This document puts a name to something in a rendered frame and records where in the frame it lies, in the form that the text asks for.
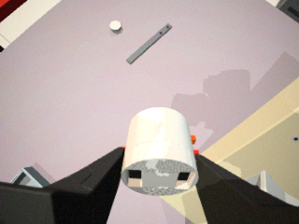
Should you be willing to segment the cream panel with round hole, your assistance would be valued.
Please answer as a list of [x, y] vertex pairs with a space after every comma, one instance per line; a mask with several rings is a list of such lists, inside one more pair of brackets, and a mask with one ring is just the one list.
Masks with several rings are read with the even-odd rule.
[[[242, 180], [265, 170], [299, 200], [299, 78], [201, 155]], [[207, 224], [196, 190], [161, 198], [194, 224]]]

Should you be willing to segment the grey rectangular tray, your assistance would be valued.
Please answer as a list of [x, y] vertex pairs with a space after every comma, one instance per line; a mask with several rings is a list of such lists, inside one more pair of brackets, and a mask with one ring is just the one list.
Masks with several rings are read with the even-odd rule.
[[33, 166], [19, 170], [17, 175], [9, 183], [33, 186], [35, 188], [42, 188], [50, 185], [50, 183]]

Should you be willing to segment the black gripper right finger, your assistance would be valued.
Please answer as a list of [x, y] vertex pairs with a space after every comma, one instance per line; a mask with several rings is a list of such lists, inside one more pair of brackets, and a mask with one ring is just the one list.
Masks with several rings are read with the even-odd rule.
[[299, 206], [285, 203], [201, 154], [194, 154], [197, 194], [207, 224], [299, 224]]

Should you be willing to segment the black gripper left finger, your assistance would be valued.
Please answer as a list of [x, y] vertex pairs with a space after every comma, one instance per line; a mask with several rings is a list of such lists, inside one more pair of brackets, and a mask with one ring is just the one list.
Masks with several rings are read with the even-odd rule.
[[117, 147], [42, 188], [0, 182], [0, 224], [107, 224], [123, 157]]

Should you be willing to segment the grey flat bar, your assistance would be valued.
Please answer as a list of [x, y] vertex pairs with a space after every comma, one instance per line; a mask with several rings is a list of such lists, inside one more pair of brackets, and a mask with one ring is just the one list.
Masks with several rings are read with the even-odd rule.
[[156, 40], [160, 39], [172, 26], [167, 24], [158, 33], [156, 33], [151, 39], [147, 40], [139, 49], [137, 49], [126, 62], [134, 62], [145, 50], [147, 50]]

